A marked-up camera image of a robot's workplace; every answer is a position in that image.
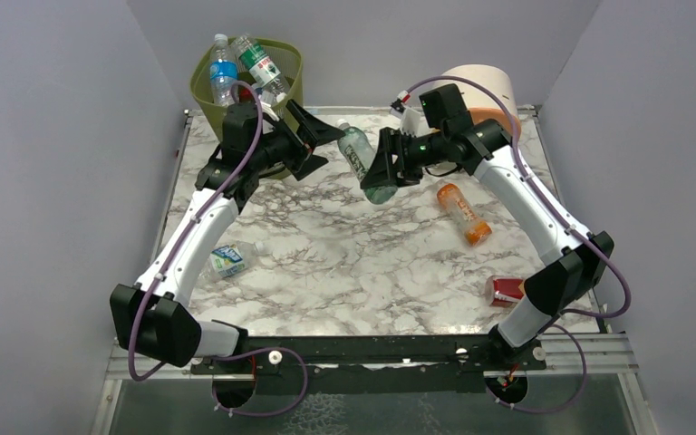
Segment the green tinted bottle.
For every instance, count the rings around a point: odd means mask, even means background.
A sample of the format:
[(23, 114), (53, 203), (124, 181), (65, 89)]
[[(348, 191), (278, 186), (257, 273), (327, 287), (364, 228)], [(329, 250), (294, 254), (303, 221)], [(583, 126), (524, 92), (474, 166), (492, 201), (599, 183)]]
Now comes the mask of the green tinted bottle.
[[(347, 160), (356, 178), (362, 181), (372, 165), (375, 150), (364, 131), (352, 126), (347, 120), (339, 119), (337, 128), (344, 133), (337, 141), (338, 150)], [(363, 188), (362, 192), (372, 204), (381, 205), (395, 195), (397, 188), (395, 186)]]

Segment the green white label bottle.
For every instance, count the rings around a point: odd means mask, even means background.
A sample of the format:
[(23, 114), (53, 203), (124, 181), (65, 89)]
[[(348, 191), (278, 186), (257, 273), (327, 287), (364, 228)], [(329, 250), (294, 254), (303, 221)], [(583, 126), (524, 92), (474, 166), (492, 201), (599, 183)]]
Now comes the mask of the green white label bottle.
[(262, 44), (249, 34), (242, 34), (231, 44), (237, 59), (255, 79), (266, 103), (283, 102), (290, 91), (284, 74)]

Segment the blue label clear bottle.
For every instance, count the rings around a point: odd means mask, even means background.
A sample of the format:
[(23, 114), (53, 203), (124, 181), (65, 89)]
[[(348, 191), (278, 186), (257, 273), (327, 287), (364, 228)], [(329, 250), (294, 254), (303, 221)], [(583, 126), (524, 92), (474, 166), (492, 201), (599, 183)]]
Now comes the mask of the blue label clear bottle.
[(208, 73), (213, 102), (221, 107), (233, 104), (233, 83), (238, 77), (237, 57), (224, 34), (214, 36)]

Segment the dark green label bottle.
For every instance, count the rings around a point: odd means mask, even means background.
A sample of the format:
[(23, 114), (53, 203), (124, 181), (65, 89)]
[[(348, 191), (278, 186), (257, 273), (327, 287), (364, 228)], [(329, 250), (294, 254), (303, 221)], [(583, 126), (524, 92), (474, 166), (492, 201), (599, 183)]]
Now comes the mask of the dark green label bottle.
[(267, 254), (267, 246), (261, 242), (237, 241), (215, 247), (209, 254), (208, 262), (215, 276), (227, 278), (250, 269), (261, 256)]

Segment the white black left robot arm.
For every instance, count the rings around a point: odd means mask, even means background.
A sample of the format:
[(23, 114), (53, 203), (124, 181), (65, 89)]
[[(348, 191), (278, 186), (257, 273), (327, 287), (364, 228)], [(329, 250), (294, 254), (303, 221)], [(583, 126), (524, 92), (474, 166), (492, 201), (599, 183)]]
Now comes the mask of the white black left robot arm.
[(194, 358), (239, 352), (246, 329), (221, 321), (200, 322), (189, 312), (199, 275), (256, 191), (261, 173), (283, 165), (296, 179), (304, 179), (328, 161), (315, 155), (316, 148), (344, 135), (296, 101), (288, 101), (285, 109), (294, 127), (251, 101), (228, 107), (221, 141), (199, 172), (172, 237), (134, 284), (112, 290), (118, 343), (129, 357), (141, 354), (183, 366)]

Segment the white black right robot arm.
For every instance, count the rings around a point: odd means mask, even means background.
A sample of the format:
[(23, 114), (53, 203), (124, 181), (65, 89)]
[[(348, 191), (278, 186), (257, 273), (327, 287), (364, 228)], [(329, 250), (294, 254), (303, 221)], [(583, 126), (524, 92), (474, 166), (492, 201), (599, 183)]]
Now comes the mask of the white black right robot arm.
[(451, 162), (503, 203), (544, 264), (524, 281), (524, 297), (488, 333), (485, 353), (493, 360), (509, 361), (600, 281), (614, 242), (604, 231), (591, 233), (535, 181), (516, 144), (516, 130), (506, 130), (496, 120), (474, 122), (456, 84), (421, 94), (420, 103), (432, 133), (414, 137), (381, 129), (361, 186), (416, 185), (424, 168)]

